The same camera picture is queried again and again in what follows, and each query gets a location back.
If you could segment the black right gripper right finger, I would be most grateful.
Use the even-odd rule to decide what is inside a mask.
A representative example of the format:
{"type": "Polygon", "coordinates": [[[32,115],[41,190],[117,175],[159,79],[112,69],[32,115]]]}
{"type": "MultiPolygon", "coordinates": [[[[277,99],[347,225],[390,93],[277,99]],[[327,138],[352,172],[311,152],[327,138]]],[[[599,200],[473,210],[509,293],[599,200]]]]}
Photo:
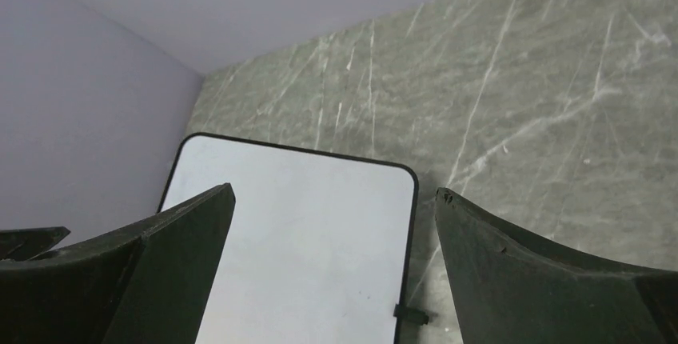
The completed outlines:
{"type": "Polygon", "coordinates": [[[435,220],[464,342],[676,342],[676,272],[561,245],[444,187],[435,220]]]}

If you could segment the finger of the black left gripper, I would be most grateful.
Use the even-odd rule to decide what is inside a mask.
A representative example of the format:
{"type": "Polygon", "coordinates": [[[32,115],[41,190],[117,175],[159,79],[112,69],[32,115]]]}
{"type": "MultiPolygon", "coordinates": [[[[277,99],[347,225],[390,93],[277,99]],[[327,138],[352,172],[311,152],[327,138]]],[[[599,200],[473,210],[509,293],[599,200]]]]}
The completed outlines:
{"type": "Polygon", "coordinates": [[[70,234],[64,226],[1,231],[1,260],[23,262],[51,250],[70,234]]]}

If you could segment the white whiteboard black frame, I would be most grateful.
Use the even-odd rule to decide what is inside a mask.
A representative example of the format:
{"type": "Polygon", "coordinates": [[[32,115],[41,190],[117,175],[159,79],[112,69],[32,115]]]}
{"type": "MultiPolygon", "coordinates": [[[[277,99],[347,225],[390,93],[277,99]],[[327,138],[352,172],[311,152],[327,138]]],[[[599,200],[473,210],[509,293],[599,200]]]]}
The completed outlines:
{"type": "Polygon", "coordinates": [[[159,207],[223,183],[236,203],[198,342],[398,342],[419,187],[411,168],[195,133],[159,207]]]}

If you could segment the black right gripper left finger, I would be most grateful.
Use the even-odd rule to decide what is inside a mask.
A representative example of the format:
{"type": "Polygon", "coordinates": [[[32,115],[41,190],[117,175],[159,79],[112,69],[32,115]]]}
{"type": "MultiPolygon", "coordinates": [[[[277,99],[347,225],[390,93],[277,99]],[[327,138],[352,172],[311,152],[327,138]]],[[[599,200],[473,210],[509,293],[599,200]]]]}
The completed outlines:
{"type": "Polygon", "coordinates": [[[225,183],[95,238],[1,260],[2,342],[195,342],[235,203],[225,183]]]}

